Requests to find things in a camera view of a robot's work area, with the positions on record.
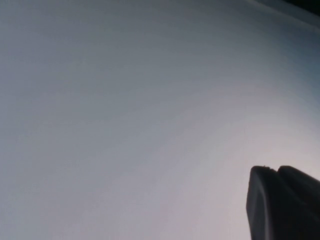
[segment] black plastic object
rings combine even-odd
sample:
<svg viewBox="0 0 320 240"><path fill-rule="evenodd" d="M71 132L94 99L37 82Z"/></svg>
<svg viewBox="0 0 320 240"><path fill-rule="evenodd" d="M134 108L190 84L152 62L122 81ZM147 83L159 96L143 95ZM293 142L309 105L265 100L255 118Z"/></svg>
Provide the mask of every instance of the black plastic object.
<svg viewBox="0 0 320 240"><path fill-rule="evenodd" d="M252 240L320 240L320 182L291 166L254 166L246 212Z"/></svg>

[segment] white surface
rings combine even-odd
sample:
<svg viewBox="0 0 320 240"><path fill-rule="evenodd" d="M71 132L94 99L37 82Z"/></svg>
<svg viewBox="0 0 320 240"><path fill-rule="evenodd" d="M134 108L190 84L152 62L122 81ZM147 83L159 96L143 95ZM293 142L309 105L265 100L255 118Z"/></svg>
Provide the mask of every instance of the white surface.
<svg viewBox="0 0 320 240"><path fill-rule="evenodd" d="M2 2L0 32L2 240L248 240L253 165L320 178L319 38L244 1Z"/></svg>

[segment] white backdrop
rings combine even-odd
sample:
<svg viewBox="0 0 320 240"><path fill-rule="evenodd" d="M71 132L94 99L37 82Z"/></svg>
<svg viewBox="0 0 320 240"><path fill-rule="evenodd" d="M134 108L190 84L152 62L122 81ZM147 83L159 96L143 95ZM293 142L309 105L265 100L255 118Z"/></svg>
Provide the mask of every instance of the white backdrop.
<svg viewBox="0 0 320 240"><path fill-rule="evenodd" d="M253 165L320 178L319 37L245 1L0 3L0 239L250 239Z"/></svg>

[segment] black object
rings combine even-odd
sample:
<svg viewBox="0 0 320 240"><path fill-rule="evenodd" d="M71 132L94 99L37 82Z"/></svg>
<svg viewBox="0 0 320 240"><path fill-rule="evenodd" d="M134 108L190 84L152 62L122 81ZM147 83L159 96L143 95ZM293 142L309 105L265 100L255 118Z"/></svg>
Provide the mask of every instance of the black object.
<svg viewBox="0 0 320 240"><path fill-rule="evenodd" d="M252 240L320 240L320 181L291 166L254 166L246 211Z"/></svg>
<svg viewBox="0 0 320 240"><path fill-rule="evenodd" d="M320 16L320 1L319 0L284 0L285 2L295 5L298 8L304 9L312 14Z"/></svg>

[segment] white wall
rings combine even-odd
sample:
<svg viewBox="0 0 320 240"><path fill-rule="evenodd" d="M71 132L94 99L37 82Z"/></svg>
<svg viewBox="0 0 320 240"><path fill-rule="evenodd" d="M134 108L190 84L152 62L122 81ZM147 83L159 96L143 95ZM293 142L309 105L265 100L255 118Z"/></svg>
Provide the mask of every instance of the white wall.
<svg viewBox="0 0 320 240"><path fill-rule="evenodd" d="M319 51L244 1L2 2L0 239L250 239L253 165L320 178Z"/></svg>

